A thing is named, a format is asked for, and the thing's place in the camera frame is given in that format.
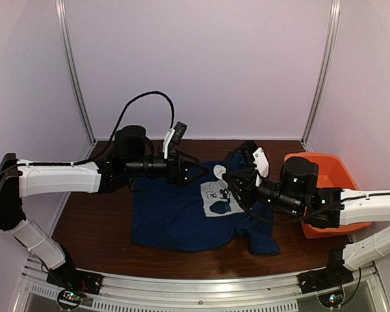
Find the navy white clothing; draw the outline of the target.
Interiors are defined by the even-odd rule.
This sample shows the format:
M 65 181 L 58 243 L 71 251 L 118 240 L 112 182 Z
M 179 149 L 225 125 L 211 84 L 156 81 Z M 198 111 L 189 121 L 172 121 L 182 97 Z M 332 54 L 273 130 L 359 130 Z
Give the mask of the navy white clothing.
M 236 153 L 231 159 L 204 162 L 208 175 L 185 187 L 163 177 L 136 178 L 131 240 L 154 248 L 202 252 L 246 237 L 251 254 L 280 254 L 272 238 L 272 211 L 257 202 L 252 218 L 238 205 L 228 184 L 214 175 L 215 167 L 226 164 L 234 171 L 247 167 L 242 154 Z

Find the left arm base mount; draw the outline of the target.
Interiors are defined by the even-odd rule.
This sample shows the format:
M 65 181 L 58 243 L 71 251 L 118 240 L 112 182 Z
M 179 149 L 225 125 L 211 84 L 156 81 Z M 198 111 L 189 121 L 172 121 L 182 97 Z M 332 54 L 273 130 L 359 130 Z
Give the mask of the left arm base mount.
M 51 271 L 47 274 L 46 281 L 77 294 L 98 295 L 102 286 L 103 276 L 93 272 L 77 270 L 73 277 L 61 278 L 54 271 Z

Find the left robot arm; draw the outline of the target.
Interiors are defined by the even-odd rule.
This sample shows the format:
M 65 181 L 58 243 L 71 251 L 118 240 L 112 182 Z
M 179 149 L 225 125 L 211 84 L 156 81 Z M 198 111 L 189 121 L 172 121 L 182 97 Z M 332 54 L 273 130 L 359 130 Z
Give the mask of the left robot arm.
M 197 158 L 174 149 L 186 128 L 179 122 L 169 129 L 158 155 L 140 125 L 117 130 L 114 142 L 104 149 L 107 156 L 103 159 L 46 163 L 18 160 L 15 153 L 7 153 L 0 164 L 0 230 L 9 232 L 37 256 L 57 283 L 75 288 L 81 275 L 69 252 L 24 213 L 22 199 L 66 192 L 106 194 L 120 190 L 136 177 L 163 177 L 184 187 L 209 172 Z

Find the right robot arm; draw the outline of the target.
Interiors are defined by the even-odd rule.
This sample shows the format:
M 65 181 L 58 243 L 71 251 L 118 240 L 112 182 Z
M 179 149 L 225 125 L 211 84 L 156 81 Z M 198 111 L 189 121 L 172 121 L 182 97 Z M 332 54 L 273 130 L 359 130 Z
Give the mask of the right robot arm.
M 361 222 L 390 221 L 390 190 L 361 191 L 349 188 L 317 187 L 318 164 L 302 157 L 287 159 L 279 181 L 265 176 L 259 160 L 250 167 L 221 174 L 240 205 L 248 214 L 262 202 L 292 216 L 291 222 L 304 222 L 314 228 L 339 228 Z M 330 253 L 320 281 L 333 287 L 344 276 L 367 263 L 390 254 L 390 225 L 353 244 Z

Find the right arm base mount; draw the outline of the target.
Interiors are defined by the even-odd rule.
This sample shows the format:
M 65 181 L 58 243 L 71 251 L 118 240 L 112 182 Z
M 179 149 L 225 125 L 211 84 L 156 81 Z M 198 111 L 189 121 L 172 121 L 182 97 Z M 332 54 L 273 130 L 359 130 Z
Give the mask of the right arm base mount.
M 345 268 L 323 268 L 297 275 L 302 294 L 323 291 L 342 286 L 354 280 L 352 271 Z

